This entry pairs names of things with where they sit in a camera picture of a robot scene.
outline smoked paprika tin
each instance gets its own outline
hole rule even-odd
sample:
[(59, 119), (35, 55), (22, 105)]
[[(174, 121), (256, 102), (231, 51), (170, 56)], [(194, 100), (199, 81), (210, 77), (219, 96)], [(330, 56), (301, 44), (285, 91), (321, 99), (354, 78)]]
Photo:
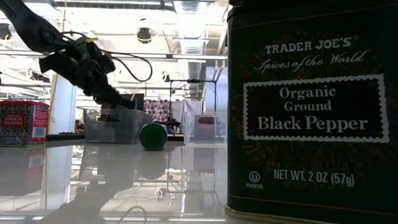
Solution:
[(49, 106), (34, 101), (0, 102), (0, 146), (45, 144)]

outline clear plastic bin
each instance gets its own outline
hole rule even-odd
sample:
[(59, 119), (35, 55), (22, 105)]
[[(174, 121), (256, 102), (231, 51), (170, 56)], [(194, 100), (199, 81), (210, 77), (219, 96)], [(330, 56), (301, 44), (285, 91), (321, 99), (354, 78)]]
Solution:
[(153, 117), (139, 110), (84, 109), (85, 141), (138, 143), (139, 131)]
[(184, 112), (184, 143), (227, 145), (226, 112)]

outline ceiling light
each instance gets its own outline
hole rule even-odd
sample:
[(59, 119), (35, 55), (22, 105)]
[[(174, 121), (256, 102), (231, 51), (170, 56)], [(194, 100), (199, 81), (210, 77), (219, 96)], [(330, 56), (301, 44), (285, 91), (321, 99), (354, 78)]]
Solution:
[[(54, 0), (54, 2), (62, 2), (64, 3), (65, 0)], [(138, 4), (141, 5), (142, 1), (125, 1), (125, 0), (104, 0), (104, 1), (99, 1), (99, 0), (68, 0), (68, 2), (77, 2), (77, 3), (97, 3), (97, 4)], [(160, 2), (150, 2), (147, 1), (145, 2), (146, 5), (155, 5), (159, 6)], [(166, 6), (172, 6), (171, 3), (167, 2), (165, 3)]]
[(169, 218), (170, 222), (226, 222), (225, 218)]
[(11, 37), (10, 24), (0, 23), (0, 39), (9, 40)]
[(40, 56), (43, 54), (30, 50), (0, 50), (0, 55)]
[(179, 59), (179, 62), (192, 62), (192, 63), (206, 63), (206, 60), (196, 60), (196, 59)]
[[(120, 221), (121, 217), (103, 217), (106, 221)], [(145, 221), (144, 217), (124, 217), (124, 222), (143, 222)], [(160, 218), (157, 217), (148, 217), (146, 218), (147, 222), (159, 222)]]
[(162, 79), (164, 82), (170, 82), (170, 75), (167, 72), (163, 72)]
[(133, 55), (143, 58), (167, 58), (167, 55), (162, 55), (162, 54), (133, 54)]
[(4, 220), (25, 220), (25, 217), (20, 217), (20, 216), (1, 216), (0, 220), (1, 221), (4, 221)]
[(137, 33), (137, 40), (142, 44), (149, 44), (152, 41), (148, 27), (140, 27)]
[(173, 58), (180, 59), (202, 59), (202, 60), (226, 60), (227, 55), (173, 55)]

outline green cylindrical object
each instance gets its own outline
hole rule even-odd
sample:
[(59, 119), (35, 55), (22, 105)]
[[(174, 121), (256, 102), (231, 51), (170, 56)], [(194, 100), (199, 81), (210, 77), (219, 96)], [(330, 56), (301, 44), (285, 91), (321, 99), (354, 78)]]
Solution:
[(167, 131), (160, 124), (147, 124), (141, 129), (139, 139), (146, 150), (162, 150), (167, 142)]

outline plastic container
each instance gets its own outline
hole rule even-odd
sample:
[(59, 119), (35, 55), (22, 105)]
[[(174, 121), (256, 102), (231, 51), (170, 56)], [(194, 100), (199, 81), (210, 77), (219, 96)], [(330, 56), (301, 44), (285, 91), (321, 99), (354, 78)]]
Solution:
[(226, 112), (184, 112), (184, 143), (226, 146)]
[(230, 10), (227, 214), (398, 223), (397, 3)]
[(49, 106), (34, 101), (0, 101), (0, 146), (45, 145)]
[(148, 151), (162, 150), (167, 143), (167, 131), (160, 124), (147, 124), (142, 127), (139, 139), (144, 149)]
[(84, 109), (85, 141), (138, 143), (139, 131), (152, 117), (139, 110)]

